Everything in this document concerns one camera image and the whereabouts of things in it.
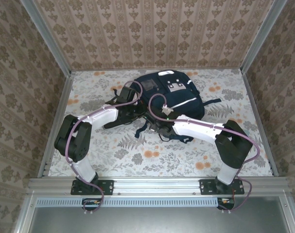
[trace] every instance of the gray leaf pattern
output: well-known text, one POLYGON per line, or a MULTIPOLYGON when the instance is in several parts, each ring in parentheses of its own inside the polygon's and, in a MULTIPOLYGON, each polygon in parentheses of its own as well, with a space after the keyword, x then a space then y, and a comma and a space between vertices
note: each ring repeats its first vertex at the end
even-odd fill
MULTIPOLYGON (((200 91, 203 102, 220 98, 222 102, 205 107, 203 118, 207 122, 226 123, 236 121, 256 142, 262 152, 260 158, 243 167, 243 176, 270 176, 271 170, 265 157, 262 139, 252 115, 252 107, 240 71, 181 70, 200 91)), ((79 71, 73 82, 65 115, 82 116, 101 107, 114 97, 113 88, 119 94, 122 86, 147 73, 157 70, 115 70, 102 72, 79 71)), ((178 140, 163 142, 150 130, 134 137, 145 119, 114 129, 93 130, 88 158, 99 176, 117 177, 198 177, 216 176, 222 161, 215 145, 199 139, 184 144, 178 140)), ((252 149, 249 157, 255 155, 252 149)), ((50 176, 72 176, 73 172, 64 157, 55 152, 49 171, 50 176)))

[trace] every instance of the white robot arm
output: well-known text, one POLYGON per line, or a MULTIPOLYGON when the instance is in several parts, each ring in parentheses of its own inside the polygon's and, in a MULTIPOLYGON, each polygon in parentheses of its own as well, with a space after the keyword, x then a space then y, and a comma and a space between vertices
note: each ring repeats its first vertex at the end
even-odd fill
MULTIPOLYGON (((77 127, 77 135, 71 138, 69 145, 69 159, 73 161, 71 166, 74 166, 75 170, 78 173, 78 176, 83 178, 87 182, 91 182, 94 177, 97 175, 91 166, 86 154, 89 149, 89 142, 91 137, 91 129, 98 129, 107 123, 114 122, 118 118, 119 110, 114 108, 114 106, 104 105, 98 110, 98 112, 92 117, 85 118, 80 122, 77 127)), ((60 151, 62 155, 65 154, 66 142, 69 137, 69 131, 71 127, 79 120, 85 116, 74 117, 68 115, 60 129, 58 137, 55 141, 55 148, 60 151)), ((220 129, 208 128, 205 126, 200 126, 193 122, 203 122, 211 126, 218 126, 221 128, 226 127, 226 124, 214 124, 207 123, 204 121, 196 120, 189 118, 185 115, 181 115, 177 120, 186 120, 186 122, 175 122, 172 126, 172 129, 177 135, 186 135, 194 138, 198 138, 212 144, 216 144, 220 157, 223 161, 221 170, 217 175, 218 181, 222 182, 225 185, 231 184, 237 171, 241 168, 248 152, 250 151, 252 144, 248 144, 243 141, 240 137, 235 137, 234 135, 228 135, 220 129)), ((232 125, 230 129, 235 130, 237 124, 234 121, 228 121, 232 125)))

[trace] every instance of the wall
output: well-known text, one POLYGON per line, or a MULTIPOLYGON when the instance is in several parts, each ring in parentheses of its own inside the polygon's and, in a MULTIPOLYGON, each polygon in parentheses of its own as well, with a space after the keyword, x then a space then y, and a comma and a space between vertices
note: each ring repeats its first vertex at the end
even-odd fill
POLYGON ((295 0, 288 0, 247 72, 278 171, 295 198, 295 0))
POLYGON ((272 0, 35 0, 72 70, 239 67, 272 0))
POLYGON ((19 0, 0 0, 0 233, 37 176, 64 81, 19 0))

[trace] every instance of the navy backpack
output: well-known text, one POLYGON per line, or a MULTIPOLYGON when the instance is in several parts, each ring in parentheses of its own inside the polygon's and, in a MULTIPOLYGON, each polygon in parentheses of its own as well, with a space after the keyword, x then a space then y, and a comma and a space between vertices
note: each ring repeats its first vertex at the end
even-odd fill
MULTIPOLYGON (((203 103, 200 98, 200 92, 191 79, 185 73, 176 70, 146 74, 135 79, 135 81, 139 82, 143 87, 141 100, 146 105, 148 105, 150 98, 154 94, 160 93, 166 97, 169 108, 198 120, 204 117, 206 105, 221 102, 220 99, 215 99, 203 103)), ((132 83, 130 87, 140 92, 140 87, 136 83, 132 83)), ((153 107, 162 109, 163 104, 163 97, 157 96, 153 98, 153 107)), ((146 127, 147 124, 137 131, 137 138, 139 137, 139 132, 145 130, 146 127)))

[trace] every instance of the purple cable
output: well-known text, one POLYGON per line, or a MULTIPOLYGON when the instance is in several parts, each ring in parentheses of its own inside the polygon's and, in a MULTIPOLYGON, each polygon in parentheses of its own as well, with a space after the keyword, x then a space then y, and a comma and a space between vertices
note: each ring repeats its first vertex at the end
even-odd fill
MULTIPOLYGON (((239 133, 239 132, 236 132, 236 131, 233 131, 233 130, 229 130, 229 129, 226 129, 226 128, 222 128, 222 127, 219 127, 219 126, 214 126, 214 125, 210 125, 210 124, 206 124, 206 123, 202 123, 202 122, 193 121, 193 120, 184 120, 184 119, 175 119, 175 120, 173 120, 173 119, 164 119, 164 118, 160 118, 160 117, 156 116, 156 115, 152 112, 152 108, 151 108, 152 100, 153 100, 153 98, 156 97, 156 96, 162 96, 162 97, 164 98, 164 105, 167 105, 166 97, 165 97, 163 94, 154 94, 154 95, 150 98, 150 100, 149 100, 149 102, 148 102, 148 109, 149 109, 150 113, 152 114, 152 116, 155 117, 156 119, 158 119, 158 120, 162 120, 162 121, 169 121, 169 122, 186 122, 186 123, 193 123, 193 124, 196 124, 196 125, 201 125, 201 126, 205 126, 205 127, 208 127, 208 128, 214 128, 214 129, 217 129, 217 130, 222 130, 222 131, 226 131, 226 132, 228 132, 228 133, 235 134, 235 135, 240 136, 240 137, 242 137, 242 138, 248 140, 249 142, 251 142, 251 143, 255 146, 255 148, 257 149, 257 154, 256 154, 255 156, 253 156, 252 158, 245 160, 245 161, 243 162, 243 164, 246 164, 246 163, 248 163, 248 162, 250 162, 250 161, 252 161, 252 160, 255 160, 256 158, 259 157, 259 155, 260 155, 260 148, 259 148, 259 146, 256 144, 256 142, 255 142, 254 140, 252 140, 251 138, 249 138, 249 137, 246 136, 246 135, 243 135, 242 133, 239 133)), ((250 185, 250 189, 249 189, 249 192, 248 192, 248 194, 246 195, 245 199, 243 200, 243 202, 242 202, 239 206, 237 206, 237 207, 231 209, 230 211, 234 211, 234 210, 239 209, 239 208, 240 208, 240 207, 241 207, 241 206, 247 201, 247 199, 249 198, 249 196, 250 196, 250 194, 251 194, 251 191, 252 191, 252 184, 251 184, 251 182, 249 182, 249 181, 247 181, 247 180, 245 180, 245 179, 243 179, 243 178, 241 178, 241 177, 238 176, 238 174, 239 174, 240 171, 241 171, 241 168, 238 170, 238 172, 237 172, 237 174, 236 174, 237 178, 238 178, 239 180, 241 180, 241 181, 247 182, 247 183, 250 185)))
POLYGON ((131 102, 127 102, 127 103, 120 103, 120 104, 110 105, 110 106, 107 106, 107 107, 104 107, 104 108, 100 108, 100 109, 97 109, 97 110, 95 110, 94 112, 88 114, 87 116, 82 117, 81 119, 79 119, 79 120, 74 124, 72 130, 71 130, 70 133, 69 133, 69 138, 68 138, 68 140, 67 140, 67 142, 66 142, 66 147, 65 147, 65 159, 66 159, 67 163, 69 163, 71 169, 74 171, 74 173, 76 174, 76 176, 77 176, 82 182, 84 182, 85 184, 88 184, 88 185, 90 185, 90 186, 95 187, 95 188, 98 189, 98 190, 100 191, 100 193, 101 193, 101 196, 102 196, 102 197, 101 197, 100 204, 98 205, 97 208, 95 208, 95 209, 93 210, 94 212, 98 211, 99 208, 100 208, 100 206, 103 204, 103 201, 104 201, 104 193, 103 193, 102 189, 101 189, 99 186, 97 186, 97 185, 95 185, 95 184, 92 184, 92 183, 90 183, 90 182, 84 180, 84 178, 82 178, 81 176, 79 176, 79 173, 77 172, 77 170, 76 170, 76 169, 74 168, 74 166, 72 165, 72 164, 73 164, 73 161, 69 160, 69 143, 70 143, 70 139, 71 139, 71 137, 73 136, 73 133, 74 133, 75 129, 77 128, 77 126, 78 126, 83 120, 85 120, 86 118, 88 118, 88 117, 92 117, 92 116, 94 116, 95 114, 97 114, 97 113, 99 113, 99 112, 101 112, 101 111, 103 111, 103 110, 106 110, 106 109, 114 109, 114 108, 116 108, 116 107, 125 106, 125 105, 129 105, 129 104, 132 104, 132 103, 137 102, 137 101, 141 98, 141 95, 142 95, 142 93, 143 93, 142 85, 141 85, 139 82, 137 82, 137 81, 127 81, 127 82, 124 84, 124 86, 125 86, 126 84, 128 84, 128 83, 136 83, 136 84, 139 85, 139 87, 140 87, 140 94, 137 96, 137 98, 136 98, 135 100, 132 100, 131 102))
POLYGON ((91 200, 85 200, 84 201, 84 204, 83 204, 83 210, 85 211, 85 213, 86 212, 93 212, 93 211, 97 211, 97 208, 95 208, 94 210, 86 210, 86 204, 88 203, 88 202, 92 202, 91 200))

